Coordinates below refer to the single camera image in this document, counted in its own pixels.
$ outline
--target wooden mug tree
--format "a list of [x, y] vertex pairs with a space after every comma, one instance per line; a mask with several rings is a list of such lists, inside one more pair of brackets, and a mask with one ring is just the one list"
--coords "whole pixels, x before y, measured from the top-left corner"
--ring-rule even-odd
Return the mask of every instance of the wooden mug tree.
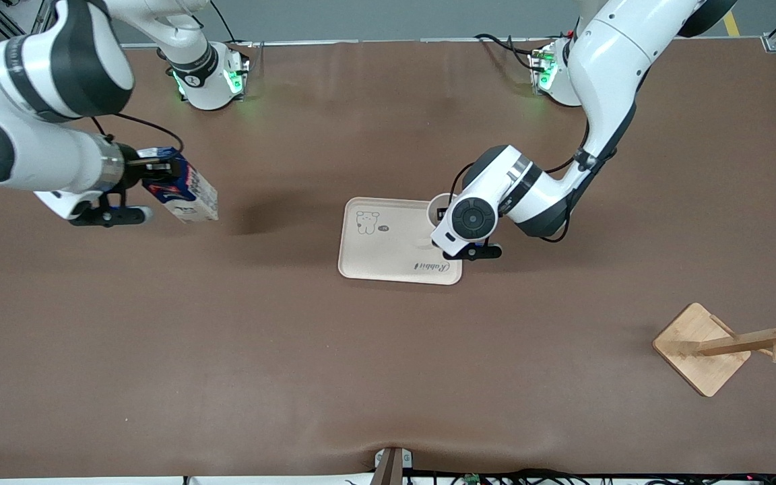
[[678, 314], [652, 344], [706, 397], [714, 396], [729, 381], [751, 351], [770, 356], [776, 363], [776, 328], [739, 335], [699, 303]]

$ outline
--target black cable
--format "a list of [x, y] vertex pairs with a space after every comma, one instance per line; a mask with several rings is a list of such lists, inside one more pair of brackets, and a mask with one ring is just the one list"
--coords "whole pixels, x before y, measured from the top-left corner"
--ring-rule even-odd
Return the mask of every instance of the black cable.
[[[404, 476], [428, 477], [438, 480], [438, 477], [447, 477], [455, 479], [458, 483], [460, 479], [466, 477], [467, 473], [455, 472], [434, 472], [434, 470], [406, 470]], [[689, 474], [669, 474], [669, 475], [651, 475], [651, 474], [610, 474], [610, 475], [574, 475], [570, 473], [557, 472], [556, 470], [546, 469], [526, 469], [517, 470], [517, 472], [491, 473], [488, 478], [504, 480], [509, 485], [540, 485], [553, 478], [555, 479], [574, 479], [588, 483], [588, 480], [600, 479], [600, 485], [613, 485], [613, 479], [629, 479], [631, 482], [644, 483], [643, 480], [657, 481], [658, 485], [719, 485], [723, 480], [738, 480], [745, 482], [760, 482], [764, 485], [776, 485], [776, 475], [763, 475], [759, 473], [732, 473], [729, 475], [689, 475]]]
[[478, 39], [478, 40], [482, 40], [482, 39], [492, 40], [493, 42], [495, 42], [499, 46], [501, 46], [503, 49], [508, 49], [509, 51], [515, 51], [517, 53], [523, 53], [524, 55], [530, 55], [530, 53], [532, 53], [532, 51], [527, 51], [525, 49], [513, 49], [513, 48], [511, 48], [511, 45], [502, 42], [502, 40], [499, 39], [499, 37], [492, 36], [491, 34], [478, 34], [477, 36], [475, 36], [475, 39]]
[[[600, 163], [603, 164], [603, 163], [609, 162], [610, 159], [612, 159], [612, 157], [616, 156], [617, 153], [618, 153], [618, 148], [613, 148], [613, 150], [612, 150], [612, 152], [610, 152], [609, 156], [604, 157], [604, 159], [601, 160]], [[567, 228], [569, 227], [569, 225], [571, 223], [571, 212], [573, 212], [573, 206], [574, 206], [573, 205], [573, 194], [574, 193], [575, 193], [575, 191], [572, 191], [572, 193], [570, 193], [569, 196], [567, 196], [567, 206], [566, 206], [566, 209], [565, 209], [567, 212], [566, 212], [566, 215], [564, 215], [564, 229], [561, 230], [560, 236], [556, 237], [555, 239], [550, 239], [548, 237], [541, 237], [540, 239], [544, 240], [545, 243], [561, 243], [561, 241], [564, 239], [564, 237], [567, 236]], [[673, 483], [673, 482], [664, 481], [664, 480], [659, 480], [658, 483], [652, 483], [652, 482], [648, 482], [648, 483], [646, 483], [646, 485], [685, 485], [684, 483]], [[583, 480], [583, 483], [585, 483], [585, 485], [589, 485], [589, 482], [586, 482], [585, 480]]]
[[558, 483], [558, 485], [564, 485], [564, 482], [561, 482], [558, 478], [555, 478], [554, 476], [548, 476], [547, 478], [544, 478], [543, 481], [551, 481]]
[[96, 117], [92, 117], [92, 122], [93, 122], [93, 123], [95, 123], [95, 126], [96, 126], [96, 127], [98, 127], [98, 132], [99, 132], [101, 135], [103, 135], [103, 136], [106, 136], [106, 135], [107, 135], [107, 132], [105, 132], [105, 131], [104, 131], [104, 127], [103, 127], [103, 126], [101, 126], [101, 122], [99, 122], [99, 121], [98, 121], [98, 119], [97, 119]]
[[238, 39], [235, 38], [235, 36], [233, 36], [232, 30], [231, 30], [231, 28], [229, 28], [229, 24], [227, 24], [226, 18], [224, 17], [224, 14], [221, 13], [221, 9], [218, 9], [218, 6], [215, 4], [215, 0], [212, 0], [212, 2], [210, 2], [210, 3], [212, 4], [212, 8], [215, 9], [215, 12], [218, 12], [218, 16], [219, 16], [219, 18], [221, 18], [221, 22], [224, 23], [224, 27], [227, 30], [227, 34], [229, 34], [229, 41], [230, 42], [241, 42], [241, 40], [238, 40]]
[[[585, 120], [585, 134], [583, 135], [583, 141], [579, 142], [579, 146], [582, 147], [585, 145], [585, 141], [589, 139], [589, 120]], [[561, 164], [560, 166], [557, 166], [556, 168], [551, 168], [549, 170], [544, 170], [544, 172], [547, 172], [547, 174], [555, 174], [555, 172], [560, 171], [563, 168], [566, 168], [566, 166], [571, 165], [571, 162], [573, 162], [573, 157], [570, 157], [567, 159], [567, 162]]]
[[451, 205], [451, 201], [453, 200], [453, 190], [457, 187], [457, 182], [459, 182], [459, 178], [461, 178], [466, 170], [469, 168], [472, 168], [472, 165], [475, 163], [472, 162], [469, 165], [464, 166], [464, 168], [459, 171], [459, 174], [453, 179], [453, 184], [451, 184], [451, 191], [449, 192], [449, 196], [447, 196], [447, 205]]
[[203, 22], [200, 19], [198, 19], [196, 15], [191, 15], [191, 18], [193, 19], [194, 22], [197, 22], [197, 27], [199, 27], [200, 30], [203, 30], [205, 28], [205, 24], [203, 24]]
[[526, 61], [523, 61], [523, 58], [520, 57], [519, 51], [517, 51], [517, 46], [514, 45], [514, 40], [511, 39], [511, 36], [508, 36], [508, 44], [511, 46], [511, 52], [514, 52], [514, 57], [517, 58], [517, 62], [520, 63], [523, 67], [526, 69], [529, 69], [530, 71], [535, 71], [536, 73], [543, 73], [543, 68], [541, 67], [533, 67], [533, 65], [527, 64]]
[[175, 158], [175, 157], [179, 156], [179, 154], [182, 154], [182, 152], [185, 151], [185, 141], [182, 140], [180, 136], [178, 136], [175, 133], [173, 133], [172, 130], [170, 130], [170, 129], [166, 129], [163, 126], [160, 126], [158, 124], [154, 124], [152, 122], [148, 122], [148, 121], [143, 120], [143, 119], [138, 119], [138, 117], [132, 117], [132, 116], [126, 115], [124, 113], [116, 113], [113, 116], [114, 117], [120, 117], [120, 119], [126, 119], [126, 120], [132, 121], [134, 123], [144, 124], [145, 126], [157, 129], [158, 131], [162, 131], [162, 132], [166, 133], [167, 135], [172, 136], [172, 138], [175, 138], [175, 141], [178, 142], [179, 147], [176, 148], [176, 153], [170, 154], [169, 156], [166, 157], [166, 159]]

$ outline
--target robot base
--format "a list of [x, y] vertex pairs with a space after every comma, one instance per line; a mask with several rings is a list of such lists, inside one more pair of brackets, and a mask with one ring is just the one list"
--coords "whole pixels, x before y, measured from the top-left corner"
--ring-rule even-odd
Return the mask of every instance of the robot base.
[[529, 56], [529, 61], [533, 67], [544, 69], [543, 73], [532, 71], [532, 86], [535, 86], [537, 94], [550, 96], [558, 104], [576, 107], [580, 102], [573, 91], [567, 59], [564, 58], [564, 46], [570, 41], [569, 37], [561, 37], [537, 50], [536, 56]]
[[230, 49], [221, 42], [211, 42], [218, 52], [218, 68], [205, 81], [202, 87], [191, 87], [175, 77], [179, 83], [182, 101], [190, 102], [195, 108], [212, 111], [224, 108], [229, 102], [243, 100], [247, 86], [247, 74], [250, 72], [250, 59], [240, 52]]

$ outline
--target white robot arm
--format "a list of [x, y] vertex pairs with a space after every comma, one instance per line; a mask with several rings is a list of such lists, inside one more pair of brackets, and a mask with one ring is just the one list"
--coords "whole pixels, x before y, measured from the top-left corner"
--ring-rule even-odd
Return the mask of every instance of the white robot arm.
[[588, 133], [569, 169], [554, 179], [517, 148], [490, 148], [471, 166], [462, 191], [433, 231], [448, 257], [474, 259], [476, 248], [507, 216], [528, 236], [566, 225], [579, 198], [615, 153], [634, 117], [635, 95], [660, 53], [705, 0], [609, 0], [564, 49], [571, 94], [588, 118]]
[[[140, 179], [176, 177], [176, 168], [62, 125], [120, 113], [133, 74], [104, 0], [59, 0], [55, 8], [51, 30], [0, 42], [0, 187], [35, 191], [73, 224], [141, 224], [151, 212], [127, 207], [125, 191]], [[108, 206], [108, 193], [121, 196], [120, 207]], [[98, 200], [102, 213], [92, 208]]]
[[209, 0], [105, 0], [113, 18], [158, 44], [182, 96], [200, 110], [219, 110], [244, 94], [249, 60], [209, 42], [191, 13]]

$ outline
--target gray floor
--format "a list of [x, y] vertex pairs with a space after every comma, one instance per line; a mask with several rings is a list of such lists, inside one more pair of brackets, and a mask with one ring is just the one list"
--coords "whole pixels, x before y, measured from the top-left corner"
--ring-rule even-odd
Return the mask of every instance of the gray floor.
[[[252, 41], [420, 40], [471, 37], [545, 37], [573, 27], [578, 15], [567, 0], [216, 0], [235, 37]], [[776, 0], [739, 0], [733, 9], [742, 36], [776, 26]], [[212, 9], [197, 14], [210, 39], [228, 34]], [[118, 25], [121, 41], [147, 39]], [[706, 36], [727, 36], [723, 22]]]

